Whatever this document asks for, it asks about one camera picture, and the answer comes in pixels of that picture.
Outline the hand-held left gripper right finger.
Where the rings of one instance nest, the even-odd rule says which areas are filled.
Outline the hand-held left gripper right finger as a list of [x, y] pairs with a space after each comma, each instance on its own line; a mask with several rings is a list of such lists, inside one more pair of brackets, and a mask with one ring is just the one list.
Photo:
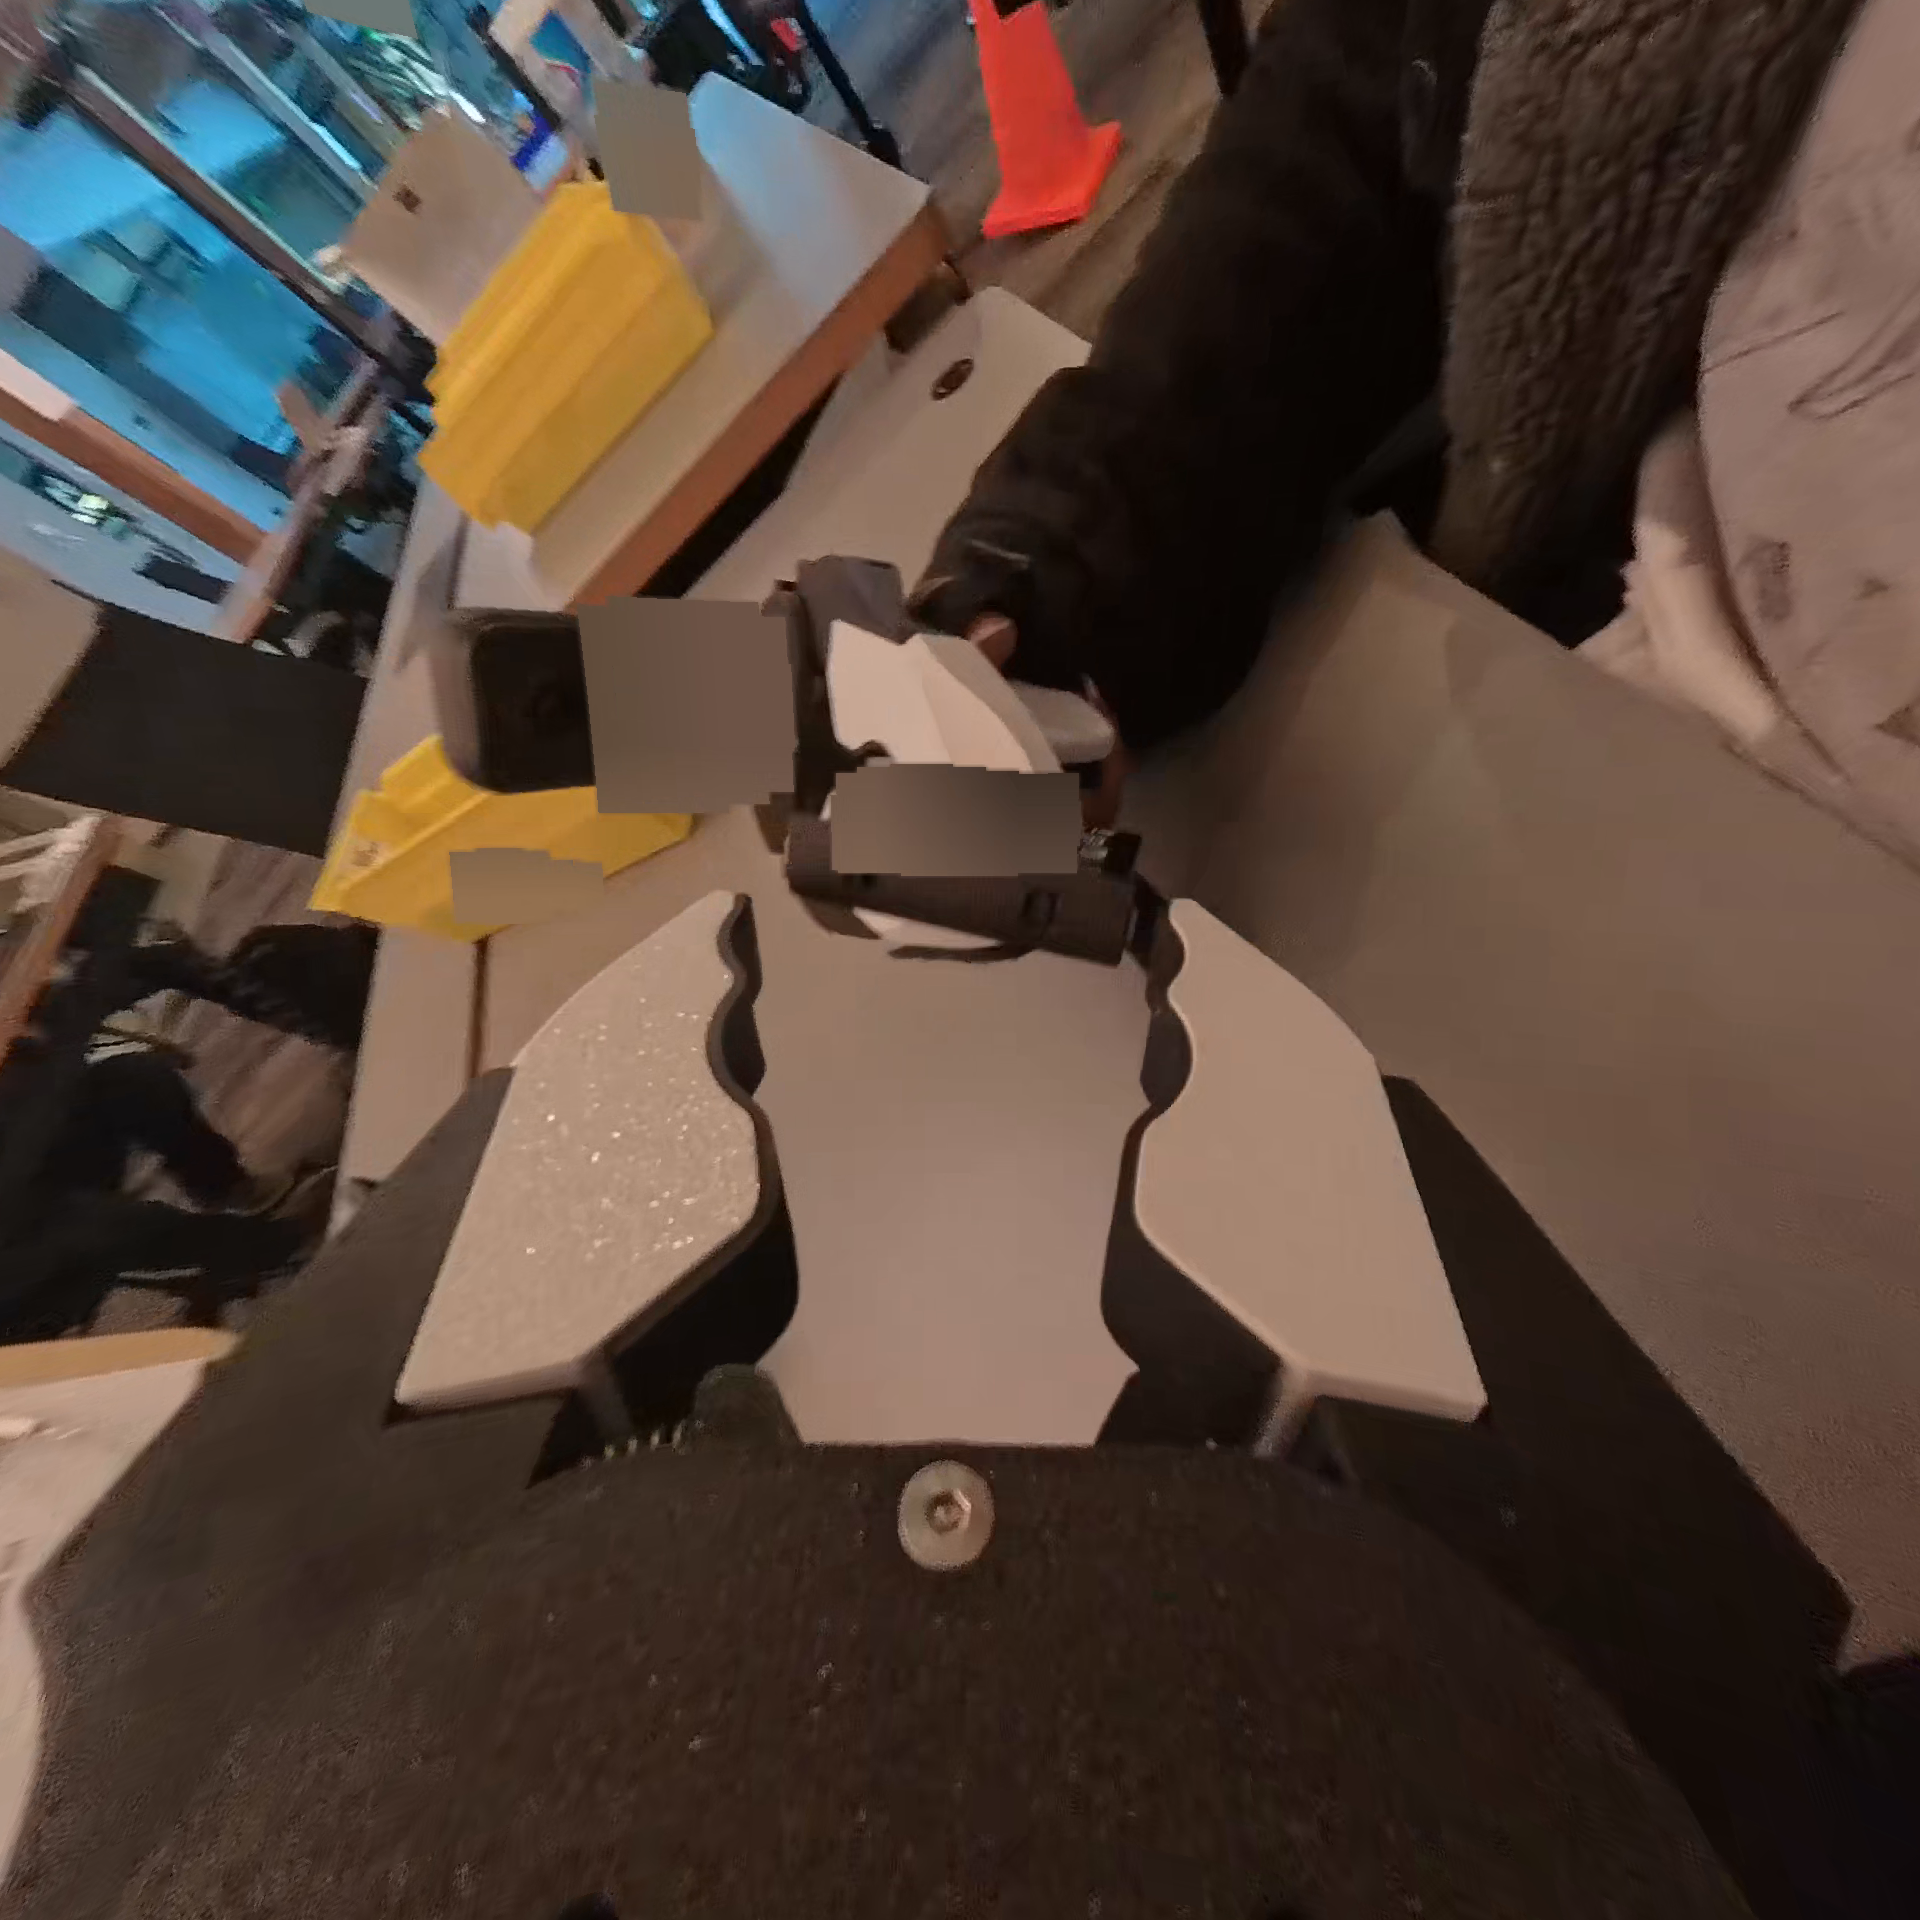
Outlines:
[[1326, 1402], [1471, 1426], [1481, 1369], [1374, 1053], [1188, 899], [1145, 960], [1102, 1321], [1114, 1434], [1283, 1457]]

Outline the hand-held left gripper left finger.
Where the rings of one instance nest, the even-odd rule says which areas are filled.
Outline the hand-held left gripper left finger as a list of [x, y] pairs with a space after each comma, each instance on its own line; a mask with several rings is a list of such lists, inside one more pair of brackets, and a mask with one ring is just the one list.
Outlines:
[[760, 991], [752, 900], [707, 895], [522, 1047], [399, 1408], [562, 1397], [615, 1447], [778, 1344], [800, 1260], [758, 1101]]

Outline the orange traffic cone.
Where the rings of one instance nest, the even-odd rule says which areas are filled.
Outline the orange traffic cone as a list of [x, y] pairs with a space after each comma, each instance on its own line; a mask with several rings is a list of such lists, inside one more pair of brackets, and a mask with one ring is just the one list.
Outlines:
[[999, 187], [988, 240], [1082, 225], [1120, 156], [1120, 127], [1084, 115], [1046, 4], [970, 3]]

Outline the white cardboard box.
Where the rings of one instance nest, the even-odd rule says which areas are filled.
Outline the white cardboard box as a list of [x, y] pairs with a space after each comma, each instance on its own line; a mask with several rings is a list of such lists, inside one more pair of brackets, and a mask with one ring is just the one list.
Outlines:
[[399, 146], [340, 261], [442, 347], [539, 213], [512, 159], [464, 109], [439, 108]]

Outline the dark grey fleece garment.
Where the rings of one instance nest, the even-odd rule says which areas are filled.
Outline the dark grey fleece garment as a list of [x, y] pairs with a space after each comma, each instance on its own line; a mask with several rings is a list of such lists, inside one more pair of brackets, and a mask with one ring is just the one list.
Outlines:
[[1620, 607], [1642, 456], [1857, 23], [1849, 3], [1490, 4], [1450, 216], [1430, 556], [1562, 642]]

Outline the long wooden desk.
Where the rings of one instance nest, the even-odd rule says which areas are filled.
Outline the long wooden desk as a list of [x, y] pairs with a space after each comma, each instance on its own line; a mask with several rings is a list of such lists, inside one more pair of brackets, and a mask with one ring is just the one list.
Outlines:
[[928, 184], [732, 81], [705, 77], [689, 108], [712, 177], [695, 277], [713, 336], [532, 536], [464, 524], [458, 609], [564, 611], [695, 578], [684, 553], [720, 548], [713, 527], [948, 269]]

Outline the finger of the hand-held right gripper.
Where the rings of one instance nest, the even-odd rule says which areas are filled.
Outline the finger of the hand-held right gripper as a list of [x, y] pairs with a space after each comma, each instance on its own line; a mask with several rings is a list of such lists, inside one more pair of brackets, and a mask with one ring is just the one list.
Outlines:
[[839, 913], [850, 919], [852, 932], [875, 940], [894, 956], [991, 956], [1004, 947], [995, 936], [900, 917], [868, 903], [850, 903]]
[[892, 640], [838, 617], [826, 692], [835, 738], [896, 764], [1058, 775], [1114, 752], [1114, 724], [1089, 698], [1008, 682], [951, 636]]

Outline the yellow plastic bin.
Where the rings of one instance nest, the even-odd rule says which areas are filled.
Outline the yellow plastic bin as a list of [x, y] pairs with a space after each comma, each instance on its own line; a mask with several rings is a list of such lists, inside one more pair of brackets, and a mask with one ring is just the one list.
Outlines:
[[659, 221], [564, 184], [436, 352], [422, 472], [471, 522], [532, 536], [712, 338]]
[[490, 791], [430, 737], [353, 801], [311, 905], [473, 945], [587, 911], [691, 829], [686, 812], [604, 812], [593, 786]]

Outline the black office chair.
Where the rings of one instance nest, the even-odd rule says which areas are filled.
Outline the black office chair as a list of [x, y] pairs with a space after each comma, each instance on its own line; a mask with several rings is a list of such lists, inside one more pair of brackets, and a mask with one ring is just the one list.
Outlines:
[[2, 785], [38, 801], [320, 857], [368, 684], [99, 607], [46, 690], [4, 698]]

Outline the black backpack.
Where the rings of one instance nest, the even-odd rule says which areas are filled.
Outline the black backpack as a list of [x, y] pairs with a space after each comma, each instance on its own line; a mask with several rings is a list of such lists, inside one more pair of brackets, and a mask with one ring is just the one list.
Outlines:
[[330, 1164], [251, 1169], [177, 1050], [81, 1032], [81, 1017], [172, 992], [350, 1056], [375, 960], [377, 932], [358, 921], [258, 925], [230, 952], [166, 930], [52, 992], [4, 1063], [4, 1147], [25, 1140], [33, 1159], [4, 1185], [4, 1341], [82, 1333], [135, 1279], [161, 1279], [190, 1327], [215, 1328], [230, 1304], [298, 1271], [330, 1223]]

